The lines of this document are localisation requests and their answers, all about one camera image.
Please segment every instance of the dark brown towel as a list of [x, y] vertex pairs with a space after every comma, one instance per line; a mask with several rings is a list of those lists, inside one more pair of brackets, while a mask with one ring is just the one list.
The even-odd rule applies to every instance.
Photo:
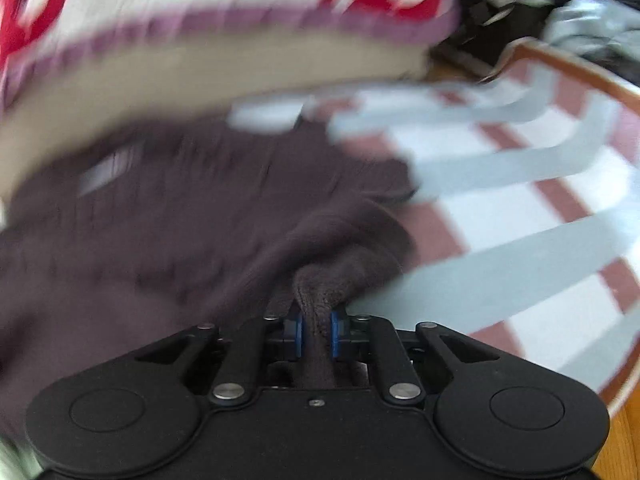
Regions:
[[405, 164], [351, 158], [308, 121], [267, 136], [221, 116], [141, 120], [55, 161], [0, 233], [0, 433], [21, 435], [63, 376], [294, 298], [303, 384], [331, 386], [330, 311], [401, 272], [410, 240], [383, 205], [413, 191]]

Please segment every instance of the metal pin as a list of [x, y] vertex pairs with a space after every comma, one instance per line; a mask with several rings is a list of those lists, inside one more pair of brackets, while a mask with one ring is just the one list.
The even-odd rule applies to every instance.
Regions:
[[244, 395], [244, 388], [236, 383], [222, 383], [213, 389], [213, 395], [220, 400], [234, 400]]
[[389, 393], [394, 399], [411, 400], [422, 393], [420, 386], [411, 383], [398, 383], [389, 388]]

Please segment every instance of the red stripe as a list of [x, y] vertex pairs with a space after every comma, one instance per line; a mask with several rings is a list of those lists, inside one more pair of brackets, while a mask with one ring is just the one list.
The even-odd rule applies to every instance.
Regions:
[[[451, 91], [438, 92], [447, 105], [467, 105], [468, 101], [460, 94]], [[511, 131], [500, 123], [479, 123], [478, 128], [482, 130], [501, 150], [513, 150], [515, 148], [525, 148], [526, 145], [518, 140]]]
[[640, 338], [636, 338], [636, 343], [631, 349], [625, 364], [620, 368], [618, 373], [612, 380], [605, 386], [600, 392], [600, 398], [607, 404], [610, 404], [617, 394], [620, 393], [620, 389], [625, 384], [626, 380], [631, 376], [636, 363], [640, 360]]
[[559, 179], [541, 180], [534, 184], [565, 222], [573, 222], [591, 215]]
[[364, 160], [387, 160], [396, 156], [384, 133], [345, 139], [339, 146], [348, 155]]
[[504, 321], [473, 332], [470, 336], [512, 355], [524, 357], [522, 345], [511, 333]]
[[528, 83], [530, 79], [531, 62], [527, 59], [521, 59], [516, 61], [513, 66], [507, 70], [507, 77], [520, 81], [521, 83]]
[[397, 216], [414, 239], [415, 251], [406, 262], [405, 270], [466, 252], [463, 243], [449, 229], [444, 214], [433, 203], [407, 204], [398, 209]]
[[313, 117], [316, 120], [328, 121], [336, 112], [349, 112], [359, 107], [360, 102], [353, 97], [320, 99], [318, 106], [313, 110]]
[[626, 160], [635, 164], [640, 146], [640, 116], [629, 108], [622, 108], [609, 144]]
[[554, 103], [568, 114], [580, 117], [587, 97], [584, 83], [562, 74], [556, 87]]
[[438, 92], [440, 97], [444, 99], [444, 101], [449, 105], [466, 105], [468, 104], [466, 99], [462, 97], [462, 95], [457, 92], [450, 91], [440, 91]]
[[516, 139], [513, 134], [503, 124], [481, 123], [478, 127], [482, 132], [495, 142], [501, 150], [514, 150], [515, 148], [526, 148], [526, 145]]
[[622, 312], [629, 310], [640, 298], [640, 286], [636, 274], [626, 261], [618, 258], [600, 271]]

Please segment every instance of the wooden floor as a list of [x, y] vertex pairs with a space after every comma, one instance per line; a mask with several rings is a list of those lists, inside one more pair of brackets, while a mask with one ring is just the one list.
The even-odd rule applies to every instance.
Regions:
[[593, 469], [602, 480], [640, 480], [640, 387], [611, 422]]

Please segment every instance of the purple trim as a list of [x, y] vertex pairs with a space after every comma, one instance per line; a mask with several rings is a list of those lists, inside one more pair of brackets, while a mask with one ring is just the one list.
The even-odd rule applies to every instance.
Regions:
[[257, 25], [285, 25], [291, 28], [331, 28], [397, 43], [439, 43], [458, 26], [457, 7], [445, 14], [419, 22], [398, 20], [386, 14], [364, 10], [334, 12], [330, 7], [207, 7], [167, 12], [139, 21], [124, 22], [68, 44], [53, 54], [22, 62], [10, 62], [0, 87], [0, 113], [15, 103], [27, 83], [42, 80], [85, 59], [95, 59], [117, 47], [141, 41], [171, 41], [179, 36], [216, 30], [247, 30]]

